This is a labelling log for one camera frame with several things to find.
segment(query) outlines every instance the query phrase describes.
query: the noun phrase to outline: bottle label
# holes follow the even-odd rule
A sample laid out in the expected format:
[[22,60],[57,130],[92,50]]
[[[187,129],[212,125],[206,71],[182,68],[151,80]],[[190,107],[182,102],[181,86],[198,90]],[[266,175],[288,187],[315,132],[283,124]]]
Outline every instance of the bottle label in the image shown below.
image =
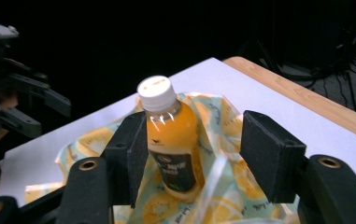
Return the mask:
[[172,190],[186,192],[195,185],[192,172],[192,156],[190,154],[166,155],[150,152],[157,162],[163,181]]

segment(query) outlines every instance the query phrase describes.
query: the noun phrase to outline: orange juice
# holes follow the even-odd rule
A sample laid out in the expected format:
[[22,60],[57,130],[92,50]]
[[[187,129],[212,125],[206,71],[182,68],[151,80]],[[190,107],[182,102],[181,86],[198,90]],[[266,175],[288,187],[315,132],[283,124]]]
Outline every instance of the orange juice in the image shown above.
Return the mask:
[[192,203],[204,186],[197,117],[177,99],[166,77],[145,79],[138,92],[147,112],[149,152],[162,174],[165,190],[182,202]]

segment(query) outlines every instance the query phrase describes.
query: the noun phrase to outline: white bottle cap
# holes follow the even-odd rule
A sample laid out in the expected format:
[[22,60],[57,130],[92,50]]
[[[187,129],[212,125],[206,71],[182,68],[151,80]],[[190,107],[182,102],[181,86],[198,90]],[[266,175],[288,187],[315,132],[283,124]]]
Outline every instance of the white bottle cap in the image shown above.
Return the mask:
[[147,77],[137,86],[137,93],[143,109],[151,112],[165,111],[177,100],[174,88],[168,77]]

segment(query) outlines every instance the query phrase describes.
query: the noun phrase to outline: wooden table edge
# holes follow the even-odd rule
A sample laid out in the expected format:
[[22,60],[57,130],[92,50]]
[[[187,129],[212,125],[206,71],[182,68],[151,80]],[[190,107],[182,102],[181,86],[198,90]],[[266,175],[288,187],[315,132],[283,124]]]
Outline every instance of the wooden table edge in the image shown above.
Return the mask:
[[356,112],[331,101],[314,91],[310,91],[285,77],[279,76],[260,65],[242,57],[231,57],[223,61],[248,77],[251,77],[268,88],[305,106],[313,112],[331,120],[337,125],[356,133]]

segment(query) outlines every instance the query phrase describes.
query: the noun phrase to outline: plastic bottle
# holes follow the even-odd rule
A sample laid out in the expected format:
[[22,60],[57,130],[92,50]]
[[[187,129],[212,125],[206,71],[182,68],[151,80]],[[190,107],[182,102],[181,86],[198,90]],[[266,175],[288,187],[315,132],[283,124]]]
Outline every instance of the plastic bottle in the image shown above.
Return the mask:
[[177,99],[167,77],[148,77],[137,92],[147,113],[149,152],[158,164],[165,191],[192,203],[204,186],[197,117]]

